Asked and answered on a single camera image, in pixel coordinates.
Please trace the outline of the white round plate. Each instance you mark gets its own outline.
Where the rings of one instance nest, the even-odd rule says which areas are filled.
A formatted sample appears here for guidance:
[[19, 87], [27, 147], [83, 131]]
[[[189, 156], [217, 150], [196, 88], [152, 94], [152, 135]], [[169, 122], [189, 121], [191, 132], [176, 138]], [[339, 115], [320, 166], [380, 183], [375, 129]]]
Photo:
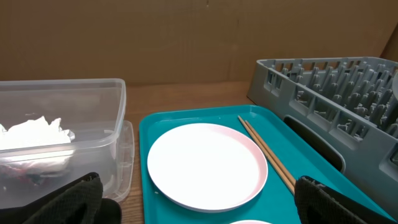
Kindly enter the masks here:
[[205, 213], [248, 203], [268, 178], [265, 155], [252, 139], [210, 123], [185, 124], [165, 132], [149, 150], [147, 170], [171, 201]]

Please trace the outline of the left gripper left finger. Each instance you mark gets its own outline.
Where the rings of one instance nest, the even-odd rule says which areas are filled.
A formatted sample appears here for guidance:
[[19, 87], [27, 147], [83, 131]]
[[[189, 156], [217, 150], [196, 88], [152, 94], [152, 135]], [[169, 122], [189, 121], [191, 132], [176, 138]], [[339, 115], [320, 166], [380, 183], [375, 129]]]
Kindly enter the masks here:
[[120, 205], [103, 198], [100, 175], [90, 172], [25, 206], [1, 210], [7, 224], [121, 224]]

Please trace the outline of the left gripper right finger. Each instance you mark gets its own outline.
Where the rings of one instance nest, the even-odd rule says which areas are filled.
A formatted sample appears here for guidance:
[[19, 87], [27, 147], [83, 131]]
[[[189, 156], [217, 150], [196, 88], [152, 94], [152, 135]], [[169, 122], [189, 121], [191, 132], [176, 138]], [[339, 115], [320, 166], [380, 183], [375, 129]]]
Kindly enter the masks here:
[[304, 224], [397, 224], [306, 175], [295, 183], [294, 202]]

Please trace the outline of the pink bowl with rice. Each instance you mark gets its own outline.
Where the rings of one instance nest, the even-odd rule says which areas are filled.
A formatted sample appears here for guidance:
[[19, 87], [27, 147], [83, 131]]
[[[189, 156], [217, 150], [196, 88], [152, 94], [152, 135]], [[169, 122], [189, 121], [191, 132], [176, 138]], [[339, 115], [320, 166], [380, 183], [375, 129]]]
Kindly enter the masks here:
[[230, 224], [271, 224], [271, 223], [262, 220], [239, 220], [231, 222]]

